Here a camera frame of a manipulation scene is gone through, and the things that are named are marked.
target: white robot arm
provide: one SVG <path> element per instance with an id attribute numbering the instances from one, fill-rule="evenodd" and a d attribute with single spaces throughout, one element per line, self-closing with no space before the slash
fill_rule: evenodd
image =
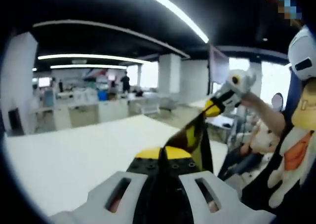
<path id="1" fill-rule="evenodd" d="M 256 81 L 253 71 L 231 70 L 226 82 L 206 102 L 204 111 L 207 117 L 215 117 L 223 112 L 231 112 L 240 105 Z"/>

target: white pillar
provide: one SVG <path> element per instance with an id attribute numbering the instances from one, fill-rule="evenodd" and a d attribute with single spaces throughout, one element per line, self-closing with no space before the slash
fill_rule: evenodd
<path id="1" fill-rule="evenodd" d="M 158 91 L 162 94 L 180 92 L 181 58 L 175 54 L 161 55 L 158 69 Z"/>
<path id="2" fill-rule="evenodd" d="M 262 86 L 262 69 L 261 63 L 250 62 L 250 69 L 256 74 L 256 82 L 251 88 L 251 92 L 260 97 Z"/>
<path id="3" fill-rule="evenodd" d="M 142 65 L 138 65 L 137 67 L 137 86 L 140 87 L 140 77 L 142 74 Z"/>
<path id="4" fill-rule="evenodd" d="M 33 97 L 32 78 L 38 43 L 30 33 L 23 33 L 11 39 L 1 68 L 1 112 L 6 131 L 11 130 L 8 111 L 19 110 L 22 129 L 32 133 L 29 125 L 29 107 Z"/>

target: ceiling light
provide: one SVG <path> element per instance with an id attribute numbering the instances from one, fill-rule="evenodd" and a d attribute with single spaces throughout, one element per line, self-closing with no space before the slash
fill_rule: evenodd
<path id="1" fill-rule="evenodd" d="M 174 3 L 169 0 L 156 0 L 157 2 L 164 5 L 171 12 L 177 15 L 183 22 L 185 22 L 205 43 L 208 43 L 208 37 L 204 32 L 192 21 L 188 15 L 185 14 L 181 9 L 179 9 Z"/>
<path id="2" fill-rule="evenodd" d="M 146 60 L 138 60 L 127 57 L 113 56 L 113 55 L 91 55 L 91 54 L 58 54 L 58 55 L 43 55 L 39 56 L 39 60 L 56 59 L 56 58 L 92 58 L 92 59 L 108 59 L 108 60 L 122 60 L 139 64 L 150 63 Z"/>
<path id="3" fill-rule="evenodd" d="M 54 65 L 51 69 L 71 69 L 71 68 L 99 68 L 99 69 L 118 69 L 126 70 L 127 66 L 121 65 Z"/>

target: white desk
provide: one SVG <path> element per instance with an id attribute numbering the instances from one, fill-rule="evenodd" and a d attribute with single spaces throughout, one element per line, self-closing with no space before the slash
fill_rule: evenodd
<path id="1" fill-rule="evenodd" d="M 164 97 L 168 97 L 167 95 L 164 94 L 160 94 L 157 92 L 144 92 L 142 97 L 136 97 L 135 93 L 128 93 L 127 95 L 127 99 L 129 101 L 139 101 L 139 100 L 144 100 L 146 98 L 164 98 Z"/>
<path id="2" fill-rule="evenodd" d="M 205 99 L 202 99 L 200 101 L 197 101 L 197 102 L 192 102 L 192 103 L 189 103 L 189 106 L 190 107 L 195 107 L 195 108 L 199 108 L 199 109 L 203 109 L 205 107 L 205 104 L 206 104 L 206 101 L 209 99 L 209 97 L 205 98 Z"/>
<path id="3" fill-rule="evenodd" d="M 51 216 L 82 205 L 91 189 L 115 171 L 125 171 L 136 153 L 163 146 L 177 131 L 139 115 L 76 129 L 6 138 L 5 149 L 21 187 Z M 214 141 L 210 144 L 214 171 L 218 174 L 227 147 Z"/>
<path id="4" fill-rule="evenodd" d="M 60 98 L 69 98 L 70 96 L 73 96 L 73 92 L 58 92 L 57 96 Z"/>

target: white wall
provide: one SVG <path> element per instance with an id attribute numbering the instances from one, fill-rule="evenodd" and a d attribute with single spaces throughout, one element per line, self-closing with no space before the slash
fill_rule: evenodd
<path id="1" fill-rule="evenodd" d="M 187 104 L 206 97 L 208 87 L 207 60 L 187 60 L 181 63 L 180 102 Z"/>
<path id="2" fill-rule="evenodd" d="M 29 109 L 33 98 L 32 68 L 37 42 L 30 33 L 14 37 L 5 53 L 1 70 L 1 111 L 6 131 L 11 130 L 8 111 L 18 108 L 25 134 L 33 133 Z"/>

